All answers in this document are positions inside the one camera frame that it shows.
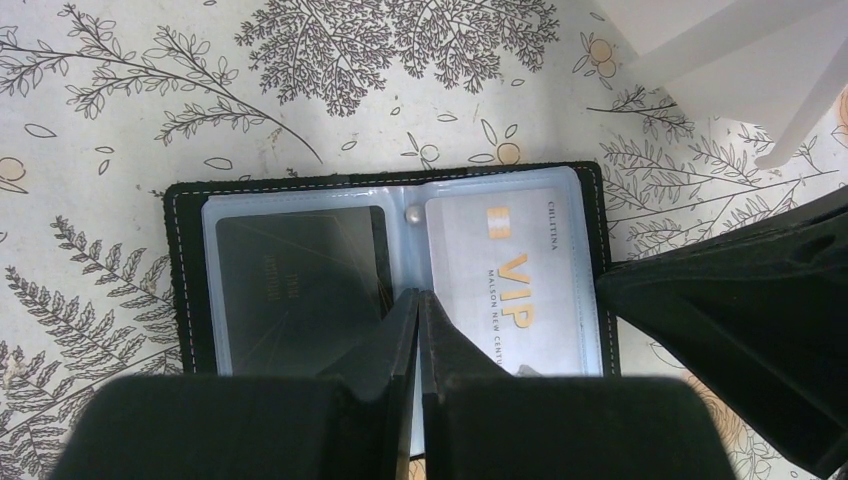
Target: patterned tablecloth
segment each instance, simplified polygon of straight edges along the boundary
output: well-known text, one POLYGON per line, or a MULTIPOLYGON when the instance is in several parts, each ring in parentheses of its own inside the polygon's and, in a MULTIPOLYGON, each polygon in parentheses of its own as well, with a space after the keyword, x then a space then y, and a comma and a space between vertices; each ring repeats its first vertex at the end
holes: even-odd
MULTIPOLYGON (((0 478, 49 471, 110 378, 180 372, 174 182, 590 159, 625 260, 848 181, 848 95, 786 167, 758 171, 767 132, 687 118, 628 78, 632 56, 583 0, 4 0, 0 478)), ((811 478, 619 331, 625 373, 704 395, 740 478, 811 478)))

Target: open wallet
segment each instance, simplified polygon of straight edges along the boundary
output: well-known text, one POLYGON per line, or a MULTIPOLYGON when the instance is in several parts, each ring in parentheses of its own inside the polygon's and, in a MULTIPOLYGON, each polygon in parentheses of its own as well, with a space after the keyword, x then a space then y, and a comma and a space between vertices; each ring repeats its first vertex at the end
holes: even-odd
POLYGON ((788 460, 821 478, 848 462, 848 187, 596 288, 788 460))
POLYGON ((597 164, 180 183, 164 205, 187 373, 315 376, 420 289, 513 376, 619 374, 597 164))

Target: white object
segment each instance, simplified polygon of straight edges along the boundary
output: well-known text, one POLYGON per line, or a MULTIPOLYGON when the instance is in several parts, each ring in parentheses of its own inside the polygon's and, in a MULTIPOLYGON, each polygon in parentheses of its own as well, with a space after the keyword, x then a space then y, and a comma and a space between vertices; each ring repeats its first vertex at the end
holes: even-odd
POLYGON ((785 164, 848 82, 848 0, 598 0, 639 58, 692 118, 763 125, 785 164))

